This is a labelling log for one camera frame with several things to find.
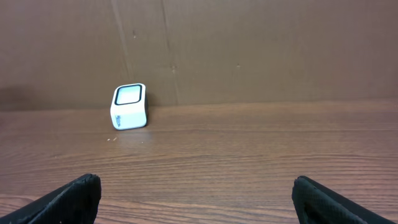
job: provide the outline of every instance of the wood grain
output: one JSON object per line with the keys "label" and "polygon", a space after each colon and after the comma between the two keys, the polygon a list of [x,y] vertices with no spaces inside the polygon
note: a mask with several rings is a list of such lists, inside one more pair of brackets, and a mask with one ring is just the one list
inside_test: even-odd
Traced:
{"label": "wood grain", "polygon": [[398,100],[151,107],[115,131],[108,110],[0,113],[0,215],[84,173],[97,223],[298,223],[307,175],[398,222]]}

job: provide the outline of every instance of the brown wall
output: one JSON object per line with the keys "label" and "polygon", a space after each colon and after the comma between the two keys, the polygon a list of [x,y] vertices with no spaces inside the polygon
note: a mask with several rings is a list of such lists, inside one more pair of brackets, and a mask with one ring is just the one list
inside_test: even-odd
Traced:
{"label": "brown wall", "polygon": [[398,97],[396,0],[3,0],[0,108]]}

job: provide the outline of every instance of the white box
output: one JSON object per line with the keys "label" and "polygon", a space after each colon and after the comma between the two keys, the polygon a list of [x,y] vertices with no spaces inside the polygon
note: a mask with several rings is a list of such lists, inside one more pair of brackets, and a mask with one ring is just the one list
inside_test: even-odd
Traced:
{"label": "white box", "polygon": [[111,119],[114,128],[125,130],[147,124],[148,100],[144,84],[117,87],[113,94]]}

